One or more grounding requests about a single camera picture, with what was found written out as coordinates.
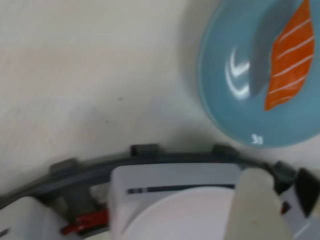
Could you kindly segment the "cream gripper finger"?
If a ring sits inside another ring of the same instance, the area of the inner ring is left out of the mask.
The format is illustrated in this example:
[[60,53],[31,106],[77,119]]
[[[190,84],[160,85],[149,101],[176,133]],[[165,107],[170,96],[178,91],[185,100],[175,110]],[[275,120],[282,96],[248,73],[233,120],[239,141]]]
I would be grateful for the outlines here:
[[292,240],[281,214],[274,178],[265,170],[247,168],[236,184],[226,226],[227,240]]
[[295,193],[304,216],[308,218],[320,197],[320,180],[310,171],[301,168],[295,180]]

